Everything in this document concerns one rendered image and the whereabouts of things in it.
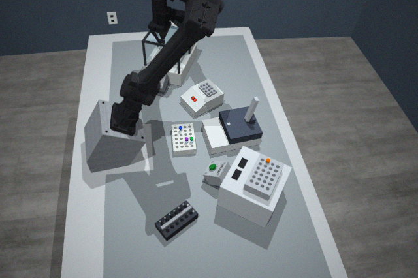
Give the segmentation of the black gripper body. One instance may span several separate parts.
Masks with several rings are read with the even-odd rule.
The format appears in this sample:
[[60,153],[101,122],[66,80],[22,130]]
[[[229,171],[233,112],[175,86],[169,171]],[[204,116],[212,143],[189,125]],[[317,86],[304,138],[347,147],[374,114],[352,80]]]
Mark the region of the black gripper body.
[[[167,9],[166,9],[167,10]],[[165,11],[166,11],[165,10]],[[148,29],[150,29],[150,30],[152,30],[152,31],[158,31],[158,32],[160,32],[160,31],[162,31],[162,32],[166,32],[166,30],[169,28],[169,26],[171,25],[171,22],[169,22],[168,24],[167,24],[167,26],[166,27],[164,27],[164,26],[161,26],[161,25],[158,25],[157,24],[157,14],[156,13],[164,13],[165,11],[163,11],[163,12],[156,12],[156,11],[153,11],[152,10],[152,15],[153,15],[153,19],[152,19],[152,21],[148,24]]]

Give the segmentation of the white block with round holes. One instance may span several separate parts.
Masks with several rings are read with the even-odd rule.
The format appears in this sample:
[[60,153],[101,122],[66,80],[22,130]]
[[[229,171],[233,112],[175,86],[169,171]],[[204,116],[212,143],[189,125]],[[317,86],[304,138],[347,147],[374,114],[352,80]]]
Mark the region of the white block with round holes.
[[182,104],[197,117],[223,103],[222,92],[209,79],[190,87],[182,96]]

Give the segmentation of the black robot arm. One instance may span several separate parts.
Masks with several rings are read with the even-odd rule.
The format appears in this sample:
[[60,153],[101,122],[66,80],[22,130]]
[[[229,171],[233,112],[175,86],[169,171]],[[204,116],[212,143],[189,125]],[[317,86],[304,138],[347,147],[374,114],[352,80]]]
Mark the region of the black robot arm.
[[138,113],[142,105],[150,106],[153,103],[160,92],[162,78],[192,45],[214,33],[217,16],[224,7],[223,1],[181,1],[185,2],[185,11],[167,6],[167,0],[152,0],[153,11],[163,12],[167,9],[164,13],[156,13],[157,24],[166,27],[171,21],[179,28],[144,70],[139,73],[132,71],[124,78],[120,89],[123,101],[112,105],[110,128],[113,131],[133,136]]

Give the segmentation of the grey bench mat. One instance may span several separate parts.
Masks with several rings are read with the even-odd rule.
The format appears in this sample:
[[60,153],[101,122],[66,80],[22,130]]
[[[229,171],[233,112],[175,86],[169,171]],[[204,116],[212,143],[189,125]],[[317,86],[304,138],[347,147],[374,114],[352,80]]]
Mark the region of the grey bench mat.
[[[151,124],[153,170],[106,174],[103,278],[332,278],[274,114],[243,35],[210,36],[181,86],[142,105]],[[132,71],[143,70],[142,40],[113,42],[109,102]],[[210,79],[223,103],[194,117],[182,104],[190,87]],[[202,180],[211,160],[233,165],[240,149],[211,154],[202,120],[259,103],[261,142],[247,148],[292,167],[265,228],[219,205]],[[192,123],[196,154],[174,155],[172,125]],[[185,201],[198,218],[168,241],[155,222]]]

